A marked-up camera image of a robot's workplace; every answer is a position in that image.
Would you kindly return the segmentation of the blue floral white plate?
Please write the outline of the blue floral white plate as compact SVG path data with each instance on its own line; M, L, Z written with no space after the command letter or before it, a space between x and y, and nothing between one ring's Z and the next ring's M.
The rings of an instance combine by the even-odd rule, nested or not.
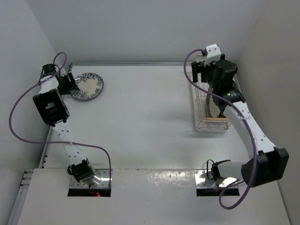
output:
M76 100L92 100L100 95L104 89L103 78L95 73L83 73L75 77L79 90L72 90L71 96Z

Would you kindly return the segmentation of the grey rim cream plate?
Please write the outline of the grey rim cream plate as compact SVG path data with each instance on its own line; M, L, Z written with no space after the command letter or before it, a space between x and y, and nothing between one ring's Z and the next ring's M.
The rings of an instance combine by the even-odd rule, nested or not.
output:
M212 95L206 96L206 110L208 118L225 118L219 107L214 103Z

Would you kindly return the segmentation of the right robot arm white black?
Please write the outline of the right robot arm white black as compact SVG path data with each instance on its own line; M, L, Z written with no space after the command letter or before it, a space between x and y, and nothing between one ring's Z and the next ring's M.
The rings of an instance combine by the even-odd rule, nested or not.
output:
M202 53L204 60L193 62L193 83L201 81L209 86L208 95L214 104L234 126L242 139L249 157L246 163L223 160L212 164L208 175L214 181L232 176L251 187L282 179L289 153L278 148L262 131L250 113L246 99L233 80L238 67L225 59L224 54L209 56Z

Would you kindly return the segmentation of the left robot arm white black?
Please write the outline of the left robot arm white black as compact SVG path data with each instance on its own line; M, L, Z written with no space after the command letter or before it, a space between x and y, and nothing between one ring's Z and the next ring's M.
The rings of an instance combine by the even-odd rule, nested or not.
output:
M67 123L70 114L62 99L63 95L79 90L73 75L61 76L55 64L46 64L42 67L39 81L42 83L41 90L33 101L44 123L50 125L63 142L69 157L68 174L79 183L96 187L99 180L95 169L84 152L74 144L75 139Z

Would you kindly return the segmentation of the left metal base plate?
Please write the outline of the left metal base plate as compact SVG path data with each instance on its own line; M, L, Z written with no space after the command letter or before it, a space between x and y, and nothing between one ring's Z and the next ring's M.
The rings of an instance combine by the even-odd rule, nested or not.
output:
M110 178L109 170L95 169L95 176L92 181L77 182L72 176L69 184L71 189L87 189L91 185L92 189L106 189L109 188L109 183L112 181Z

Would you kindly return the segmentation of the metal base plate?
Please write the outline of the metal base plate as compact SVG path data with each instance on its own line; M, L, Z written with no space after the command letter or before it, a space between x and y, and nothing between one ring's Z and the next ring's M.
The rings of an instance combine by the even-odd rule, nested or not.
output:
M72 176L69 184L71 189L87 189L91 185L92 189L106 189L109 188L109 183L112 181L110 178L109 170L95 169L95 176L92 181L77 182Z
M225 188L232 182L237 182L235 178L225 178L221 180L210 180L205 169L194 170L195 185L197 189Z

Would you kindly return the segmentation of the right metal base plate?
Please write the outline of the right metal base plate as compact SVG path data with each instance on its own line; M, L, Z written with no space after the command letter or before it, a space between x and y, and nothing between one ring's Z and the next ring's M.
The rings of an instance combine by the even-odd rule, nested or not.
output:
M225 188L232 182L237 182L235 178L225 178L221 180L210 180L205 169L194 170L195 185L197 189Z

